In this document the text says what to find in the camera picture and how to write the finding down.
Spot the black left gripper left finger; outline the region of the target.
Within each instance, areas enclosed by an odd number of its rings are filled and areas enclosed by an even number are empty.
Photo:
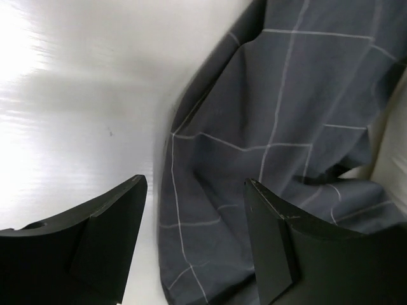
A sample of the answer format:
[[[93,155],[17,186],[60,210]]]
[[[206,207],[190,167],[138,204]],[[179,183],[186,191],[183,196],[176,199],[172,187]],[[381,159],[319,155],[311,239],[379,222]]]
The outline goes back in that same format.
[[[1,231],[2,304],[121,304],[146,202],[136,175],[22,229]]]

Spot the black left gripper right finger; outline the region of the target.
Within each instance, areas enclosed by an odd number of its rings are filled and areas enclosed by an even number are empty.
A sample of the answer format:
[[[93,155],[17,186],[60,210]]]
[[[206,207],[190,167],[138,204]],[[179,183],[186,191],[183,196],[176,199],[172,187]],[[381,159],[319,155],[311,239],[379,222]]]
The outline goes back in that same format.
[[[262,304],[405,304],[406,225],[362,234],[321,220],[256,180],[244,203]]]

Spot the white pillow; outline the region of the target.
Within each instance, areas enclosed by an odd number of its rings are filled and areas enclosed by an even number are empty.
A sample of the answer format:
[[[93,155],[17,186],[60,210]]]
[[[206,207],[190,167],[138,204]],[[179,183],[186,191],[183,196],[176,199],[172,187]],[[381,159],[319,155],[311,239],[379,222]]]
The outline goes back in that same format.
[[[382,185],[396,206],[406,213],[406,71],[368,131],[372,162],[342,177],[369,179]]]

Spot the dark grey checked pillowcase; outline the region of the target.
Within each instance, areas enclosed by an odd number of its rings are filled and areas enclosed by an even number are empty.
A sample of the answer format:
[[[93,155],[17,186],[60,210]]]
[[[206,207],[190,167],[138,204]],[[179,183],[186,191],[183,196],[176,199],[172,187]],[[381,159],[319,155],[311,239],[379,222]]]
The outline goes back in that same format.
[[[158,233],[169,304],[259,303],[246,179],[362,233],[406,219],[381,185],[342,178],[371,161],[368,126],[405,62],[405,1],[249,5],[171,127]]]

